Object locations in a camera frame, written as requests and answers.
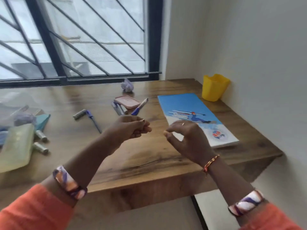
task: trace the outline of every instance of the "wooden table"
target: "wooden table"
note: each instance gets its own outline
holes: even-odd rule
[[[28,92],[51,114],[44,130],[50,139],[47,147],[51,154],[34,152],[27,166],[0,174],[0,208],[98,137],[89,118],[75,121],[73,114],[89,109],[104,129],[118,118],[110,103],[122,95],[118,83],[2,89],[0,95],[10,91]],[[210,177],[205,178],[202,168],[183,158],[162,134],[168,124],[157,96],[192,92],[201,98],[201,84],[194,79],[134,83],[133,97],[139,101],[149,98],[139,115],[150,122],[153,131],[123,143],[105,159],[88,187],[90,193],[77,206],[76,216],[117,213],[217,189]],[[282,155],[222,101],[202,101],[240,140],[239,145],[219,148],[217,152],[247,181],[254,181],[274,158]]]

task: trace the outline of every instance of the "yellow container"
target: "yellow container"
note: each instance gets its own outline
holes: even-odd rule
[[[230,80],[221,74],[212,77],[204,75],[203,92],[201,96],[207,101],[217,101],[225,92]]]

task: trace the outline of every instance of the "red and blue logo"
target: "red and blue logo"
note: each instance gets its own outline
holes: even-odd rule
[[[215,139],[226,139],[227,138],[227,135],[224,132],[222,132],[221,130],[214,130],[212,132],[212,136]]]

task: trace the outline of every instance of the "person's left hand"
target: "person's left hand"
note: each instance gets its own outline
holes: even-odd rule
[[[149,124],[139,116],[123,115],[102,133],[100,139],[107,139],[109,145],[117,149],[128,139],[151,132]]]

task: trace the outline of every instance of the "sleeve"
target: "sleeve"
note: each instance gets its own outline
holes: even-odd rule
[[[275,205],[268,203],[262,212],[240,230],[301,230],[301,228]]]
[[[72,215],[71,206],[37,184],[0,212],[0,229],[62,230]]]

